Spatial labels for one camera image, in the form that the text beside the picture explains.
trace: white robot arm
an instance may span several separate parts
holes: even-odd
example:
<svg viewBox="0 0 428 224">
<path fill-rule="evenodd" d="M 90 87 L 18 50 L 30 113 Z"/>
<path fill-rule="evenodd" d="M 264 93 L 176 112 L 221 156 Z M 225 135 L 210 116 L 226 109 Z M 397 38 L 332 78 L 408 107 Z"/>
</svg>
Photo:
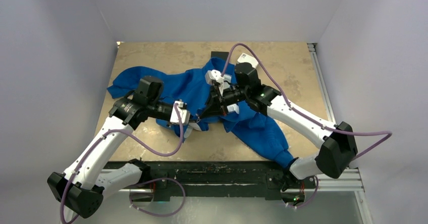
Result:
<svg viewBox="0 0 428 224">
<path fill-rule="evenodd" d="M 159 100 L 163 90 L 161 80 L 146 76 L 140 80 L 132 99 L 115 102 L 105 123 L 82 154 L 63 173 L 53 172 L 47 183 L 58 201 L 83 218 L 88 218 L 99 208 L 104 198 L 134 184 L 150 180 L 150 168 L 136 159 L 108 174 L 100 174 L 120 144 L 148 117 L 183 125 L 189 123 L 190 112 L 186 104 L 175 101 L 167 104 Z M 180 148 L 162 154 L 173 155 Z"/>
<path fill-rule="evenodd" d="M 199 117 L 226 115 L 231 105 L 246 101 L 254 111 L 287 124 L 309 139 L 319 149 L 319 152 L 309 157 L 295 158 L 284 169 L 290 185 L 317 174 L 326 174 L 336 179 L 357 155 L 358 150 L 353 136 L 328 130 L 352 132 L 351 126 L 347 123 L 342 122 L 336 125 L 311 114 L 292 102 L 287 104 L 278 90 L 261 83 L 257 70 L 250 63 L 237 64 L 235 76 L 237 84 L 229 83 L 225 87 L 224 82 L 227 80 L 221 76 L 219 71 L 207 72 L 205 79 L 212 87 L 206 109 Z M 298 114 L 293 108 L 306 117 L 318 119 L 318 124 Z"/>
</svg>

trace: purple cable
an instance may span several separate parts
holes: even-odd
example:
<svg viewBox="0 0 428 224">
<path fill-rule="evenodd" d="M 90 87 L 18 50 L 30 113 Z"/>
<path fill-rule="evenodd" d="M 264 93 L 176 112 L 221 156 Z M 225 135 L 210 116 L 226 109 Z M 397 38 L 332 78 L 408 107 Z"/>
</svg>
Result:
<svg viewBox="0 0 428 224">
<path fill-rule="evenodd" d="M 364 154 L 368 153 L 370 150 L 372 150 L 373 148 L 377 147 L 379 144 L 383 143 L 384 141 L 386 141 L 388 138 L 390 138 L 392 136 L 392 132 L 391 131 L 380 131 L 380 132 L 347 132 L 347 131 L 342 131 L 342 130 L 338 130 L 338 129 L 334 129 L 334 128 L 330 128 L 327 126 L 323 126 L 322 123 L 318 122 L 315 119 L 312 119 L 311 117 L 305 115 L 304 113 L 302 113 L 301 111 L 297 110 L 296 108 L 292 107 L 290 102 L 288 101 L 287 96 L 285 95 L 285 92 L 282 90 L 282 88 L 280 87 L 280 85 L 272 78 L 272 76 L 269 74 L 269 72 L 267 71 L 267 69 L 264 67 L 263 63 L 260 61 L 260 59 L 257 57 L 257 55 L 253 52 L 253 50 L 251 50 L 247 45 L 245 45 L 244 43 L 236 43 L 229 52 L 229 55 L 226 59 L 226 63 L 225 63 L 225 67 L 223 68 L 222 71 L 222 76 L 225 74 L 226 72 L 226 68 L 227 65 L 229 64 L 230 61 L 230 57 L 232 55 L 233 50 L 237 47 L 237 46 L 243 46 L 245 47 L 253 56 L 254 58 L 257 60 L 257 62 L 260 64 L 261 68 L 263 69 L 263 71 L 266 73 L 266 75 L 269 77 L 269 79 L 272 81 L 273 84 L 276 85 L 276 87 L 279 89 L 279 91 L 281 92 L 285 103 L 287 104 L 287 106 L 289 108 L 291 108 L 294 112 L 298 113 L 299 115 L 301 115 L 302 117 L 306 118 L 307 120 L 313 122 L 314 124 L 320 126 L 321 128 L 327 129 L 329 131 L 332 132 L 336 132 L 336 133 L 340 133 L 340 134 L 344 134 L 344 135 L 350 135 L 350 136 L 380 136 L 380 135 L 386 135 L 385 137 L 383 137 L 381 140 L 377 141 L 376 143 L 374 143 L 372 146 L 370 146 L 369 148 L 365 149 L 363 152 L 359 153 L 358 155 L 355 156 L 355 158 L 353 160 L 356 160 L 357 158 L 363 156 Z"/>
<path fill-rule="evenodd" d="M 85 160 L 88 158 L 88 156 L 91 154 L 91 152 L 98 146 L 98 144 L 102 141 L 102 140 L 104 140 L 104 138 L 105 137 L 107 137 L 110 133 L 113 133 L 113 132 L 120 132 L 120 133 L 123 133 L 123 134 L 125 134 L 125 135 L 128 135 L 129 137 L 131 137 L 132 139 L 134 139 L 135 141 L 137 141 L 139 144 L 141 144 L 143 147 L 145 147 L 145 148 L 147 148 L 150 152 L 152 152 L 152 153 L 154 153 L 154 154 L 157 154 L 157 155 L 159 155 L 159 156 L 163 156 L 163 157 L 168 157 L 168 156 L 172 156 L 172 155 L 174 155 L 175 153 L 177 153 L 178 152 L 178 150 L 180 149 L 180 147 L 181 147 L 181 145 L 183 144 L 183 138 L 184 138 L 184 128 L 183 128 L 183 122 L 182 122 L 182 119 L 181 119 L 181 115 L 178 113 L 179 111 L 178 111 L 178 108 L 177 108 L 177 103 L 175 103 L 174 104 L 174 110 L 176 111 L 176 113 L 177 113 L 177 117 L 178 117 L 178 123 L 179 123 L 179 126 L 180 126 L 180 142 L 179 142 L 179 144 L 178 144 L 178 146 L 177 146 L 177 148 L 174 150 L 174 151 L 172 151 L 171 153 L 161 153 L 161 152 L 158 152 L 158 151 L 155 151 L 155 150 L 153 150 L 152 148 L 150 148 L 149 146 L 147 146 L 144 142 L 142 142 L 140 139 L 138 139 L 137 137 L 135 137 L 134 135 L 132 135 L 130 132 L 128 132 L 128 131 L 125 131 L 125 130 L 121 130 L 121 129 L 113 129 L 113 130 L 108 130 L 108 131 L 106 131 L 103 135 L 102 135 L 102 137 L 100 137 L 98 140 L 96 140 L 95 142 L 94 142 L 94 144 L 86 151 L 86 153 L 82 156 L 82 159 L 80 160 L 80 162 L 76 165 L 76 167 L 74 168 L 74 171 L 73 171 L 73 173 L 70 175 L 70 178 L 68 179 L 68 181 L 67 181 L 67 184 L 66 184 L 66 187 L 65 187 L 65 189 L 64 189 L 64 192 L 63 192 L 63 195 L 62 195 L 62 197 L 61 197 L 61 204 L 60 204 L 60 219 L 61 219 L 61 222 L 63 223 L 63 224 L 71 224 L 71 223 L 73 223 L 76 219 L 77 219 L 77 217 L 79 217 L 79 215 L 76 215 L 75 217 L 73 217 L 73 219 L 70 221 L 70 222 L 66 222 L 66 220 L 65 220 L 65 217 L 64 217 L 64 206 L 65 206 L 65 202 L 66 202 L 66 198 L 67 198 L 67 193 L 68 193 L 68 190 L 69 190 L 69 188 L 70 188 L 70 185 L 71 185 L 71 183 L 72 183 L 72 181 L 74 180 L 74 178 L 76 177 L 76 173 L 79 171 L 79 169 L 83 166 L 83 163 L 85 162 Z M 181 186 L 180 185 L 180 183 L 178 183 L 176 180 L 173 180 L 174 182 L 176 182 L 180 187 L 181 187 L 181 189 L 183 190 L 183 197 L 185 197 L 185 195 L 184 195 L 184 189 L 183 189 L 183 186 Z M 175 213 L 177 213 L 180 209 L 181 209 L 181 207 L 183 206 L 183 204 L 184 204 L 184 199 L 183 199 L 183 203 L 182 203 L 182 205 L 180 206 L 180 208 L 175 212 Z"/>
<path fill-rule="evenodd" d="M 152 216 L 156 216 L 156 217 L 168 217 L 168 216 L 172 216 L 172 215 L 177 214 L 181 210 L 181 208 L 183 208 L 184 201 L 186 199 L 186 193 L 184 191 L 184 188 L 183 188 L 183 186 L 178 181 L 176 181 L 174 179 L 171 179 L 171 178 L 158 178 L 158 179 L 150 180 L 150 181 L 138 184 L 138 185 L 146 185 L 146 184 L 150 184 L 150 183 L 153 183 L 153 182 L 156 182 L 156 181 L 159 181 L 159 180 L 170 180 L 172 182 L 175 182 L 180 187 L 181 191 L 183 192 L 183 201 L 181 202 L 181 205 L 175 211 L 173 211 L 171 213 L 168 213 L 168 214 L 156 214 L 156 213 L 153 213 L 153 212 L 150 212 L 150 211 L 147 211 L 147 210 L 143 210 L 143 209 L 137 207 L 136 205 L 134 205 L 134 203 L 132 202 L 132 199 L 131 199 L 131 194 L 130 194 L 129 195 L 129 202 L 131 203 L 131 207 L 133 207 L 134 209 L 139 210 L 139 211 L 141 211 L 143 213 L 146 213 L 146 214 L 149 214 L 149 215 L 152 215 Z"/>
</svg>

